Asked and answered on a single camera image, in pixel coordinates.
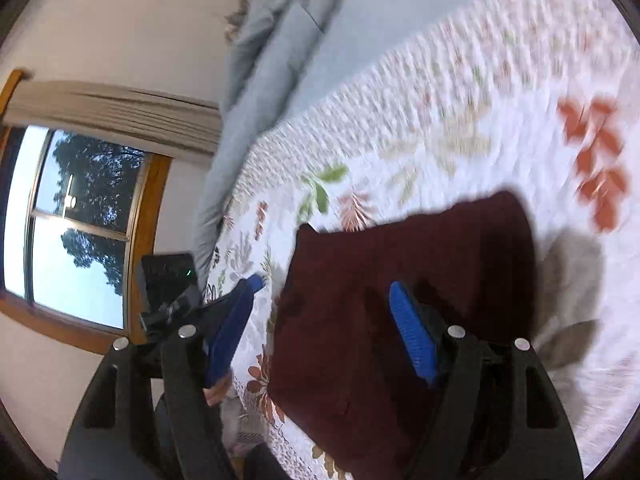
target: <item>dark red towel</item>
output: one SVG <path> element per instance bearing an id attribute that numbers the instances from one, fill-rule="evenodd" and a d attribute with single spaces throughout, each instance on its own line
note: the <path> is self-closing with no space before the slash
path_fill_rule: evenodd
<path id="1" fill-rule="evenodd" d="M 535 257 L 520 203 L 500 192 L 357 233 L 298 231 L 268 390 L 356 480 L 402 478 L 438 395 L 389 311 L 395 280 L 481 339 L 526 337 Z"/>

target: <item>bed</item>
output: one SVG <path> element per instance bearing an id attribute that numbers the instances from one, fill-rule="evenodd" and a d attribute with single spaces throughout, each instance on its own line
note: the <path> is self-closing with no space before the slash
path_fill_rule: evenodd
<path id="1" fill-rule="evenodd" d="M 298 226 L 362 230 L 505 187 L 534 231 L 533 344 L 585 476 L 632 470 L 636 13 L 633 0 L 254 0 L 231 58 L 226 140 L 195 254 L 208 298 L 254 272 L 268 277 L 232 368 L 293 479 L 350 477 L 266 391 Z"/>

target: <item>floral bedspread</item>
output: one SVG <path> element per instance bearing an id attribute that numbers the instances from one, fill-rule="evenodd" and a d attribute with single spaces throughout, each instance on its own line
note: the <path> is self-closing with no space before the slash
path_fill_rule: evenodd
<path id="1" fill-rule="evenodd" d="M 350 476 L 266 391 L 298 226 L 356 231 L 504 187 L 528 209 L 540 261 L 568 228 L 604 262 L 592 308 L 572 313 L 597 322 L 588 352 L 553 376 L 585 472 L 597 465 L 640 401 L 639 97 L 640 48 L 611 0 L 478 0 L 257 141 L 207 295 L 268 278 L 232 367 L 293 479 Z"/>

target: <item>wooden trim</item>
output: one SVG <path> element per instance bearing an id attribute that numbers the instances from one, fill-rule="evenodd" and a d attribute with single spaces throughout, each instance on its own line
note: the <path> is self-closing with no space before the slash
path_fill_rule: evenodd
<path id="1" fill-rule="evenodd" d="M 0 312 L 34 332 L 95 354 L 106 354 L 117 338 L 115 334 L 65 322 L 5 290 L 0 290 Z"/>
<path id="2" fill-rule="evenodd" d="M 145 341 L 145 335 L 140 326 L 140 313 L 145 309 L 145 302 L 138 287 L 135 270 L 142 256 L 154 252 L 160 204 L 172 160 L 169 156 L 157 153 L 151 155 L 131 241 L 127 280 L 129 284 L 129 339 L 136 344 Z"/>
<path id="3" fill-rule="evenodd" d="M 2 119 L 6 106 L 9 104 L 9 100 L 14 94 L 15 88 L 18 86 L 20 79 L 25 77 L 27 77 L 27 73 L 21 68 L 15 68 L 9 74 L 9 77 L 4 84 L 4 88 L 2 88 L 2 92 L 0 92 L 0 119 Z"/>
<path id="4" fill-rule="evenodd" d="M 11 126 L 2 128 L 0 124 L 0 131 L 2 131 L 2 137 L 0 137 L 0 164 L 2 164 L 2 158 L 4 157 L 4 149 L 9 141 L 9 134 L 11 133 Z"/>

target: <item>curtain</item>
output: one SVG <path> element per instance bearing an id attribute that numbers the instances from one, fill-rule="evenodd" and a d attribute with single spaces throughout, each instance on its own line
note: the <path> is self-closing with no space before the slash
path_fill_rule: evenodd
<path id="1" fill-rule="evenodd" d="M 216 103 L 75 81 L 20 82 L 2 121 L 70 130 L 194 162 L 210 161 L 222 129 Z"/>

